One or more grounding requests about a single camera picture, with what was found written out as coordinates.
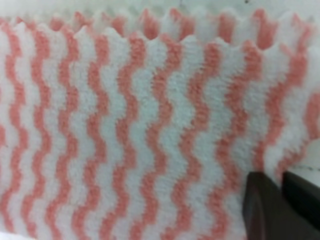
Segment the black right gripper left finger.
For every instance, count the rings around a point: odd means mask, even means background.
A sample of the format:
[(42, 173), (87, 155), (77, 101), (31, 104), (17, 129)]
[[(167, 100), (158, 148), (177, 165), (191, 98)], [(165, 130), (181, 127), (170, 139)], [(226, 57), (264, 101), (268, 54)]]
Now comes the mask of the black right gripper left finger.
[(299, 215), (266, 174), (250, 172), (246, 178), (242, 217), (249, 240), (318, 240), (320, 222)]

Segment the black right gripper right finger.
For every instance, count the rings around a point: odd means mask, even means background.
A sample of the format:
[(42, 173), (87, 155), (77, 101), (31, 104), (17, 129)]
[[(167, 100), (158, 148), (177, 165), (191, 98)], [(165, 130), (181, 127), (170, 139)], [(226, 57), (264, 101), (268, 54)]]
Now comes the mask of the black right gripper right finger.
[(286, 171), (282, 175), (281, 191), (291, 207), (310, 223), (320, 222), (320, 187)]

